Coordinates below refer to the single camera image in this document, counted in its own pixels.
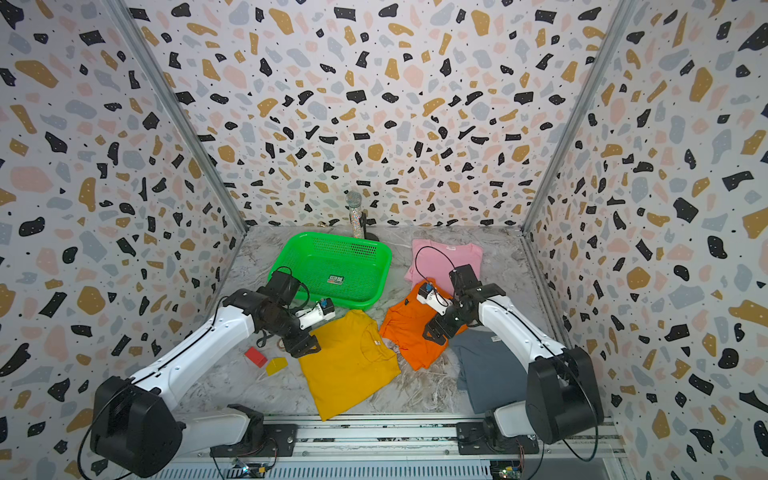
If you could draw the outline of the orange t-shirt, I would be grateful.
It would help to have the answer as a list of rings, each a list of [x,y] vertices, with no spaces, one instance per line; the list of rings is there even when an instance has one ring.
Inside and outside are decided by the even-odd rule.
[[[429,368],[446,350],[448,343],[438,345],[423,337],[426,325],[437,312],[418,301],[419,289],[427,284],[422,280],[408,296],[392,306],[386,313],[379,334],[393,342],[400,355],[413,370]]]

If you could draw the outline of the grey-blue t-shirt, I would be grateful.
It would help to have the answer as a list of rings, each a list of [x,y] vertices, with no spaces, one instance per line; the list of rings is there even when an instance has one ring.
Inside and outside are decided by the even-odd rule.
[[[469,329],[450,341],[460,364],[457,387],[475,414],[526,399],[527,372],[495,334]]]

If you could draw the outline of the yellow t-shirt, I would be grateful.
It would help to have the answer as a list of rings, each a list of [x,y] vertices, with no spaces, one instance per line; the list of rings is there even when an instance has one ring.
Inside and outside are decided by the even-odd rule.
[[[321,350],[301,357],[299,365],[323,421],[365,401],[401,373],[397,354],[363,311],[349,311],[315,329],[314,336]]]

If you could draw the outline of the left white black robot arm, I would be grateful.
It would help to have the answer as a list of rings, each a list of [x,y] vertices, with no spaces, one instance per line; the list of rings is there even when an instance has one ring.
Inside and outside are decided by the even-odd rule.
[[[96,390],[92,423],[78,449],[148,478],[177,455],[201,450],[223,456],[280,454],[261,412],[230,404],[217,412],[174,414],[197,380],[230,350],[255,333],[279,337],[294,358],[320,351],[312,327],[335,314],[329,298],[292,304],[308,287],[290,270],[278,269],[257,290],[239,289],[222,297],[212,317],[170,352],[128,378],[112,376]]]

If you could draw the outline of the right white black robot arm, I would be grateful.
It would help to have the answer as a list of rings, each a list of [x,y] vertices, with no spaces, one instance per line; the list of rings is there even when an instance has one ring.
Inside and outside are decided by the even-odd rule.
[[[545,444],[571,438],[604,421],[593,363],[581,347],[568,348],[526,318],[496,284],[481,283],[469,265],[449,272],[454,295],[428,282],[417,300],[435,311],[423,337],[444,345],[460,328],[489,329],[517,358],[527,378],[526,397],[492,410],[491,432],[513,438],[534,435]]]

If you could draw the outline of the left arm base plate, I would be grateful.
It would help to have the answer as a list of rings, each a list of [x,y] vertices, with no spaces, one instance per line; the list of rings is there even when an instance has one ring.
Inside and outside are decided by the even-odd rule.
[[[296,424],[259,423],[250,427],[240,442],[211,447],[210,454],[214,458],[291,457],[297,432]]]

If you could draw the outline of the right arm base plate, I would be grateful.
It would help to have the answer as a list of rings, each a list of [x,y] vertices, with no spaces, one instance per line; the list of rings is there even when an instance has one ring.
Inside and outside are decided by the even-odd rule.
[[[540,452],[535,437],[506,437],[488,419],[457,423],[456,436],[461,455],[528,455]]]

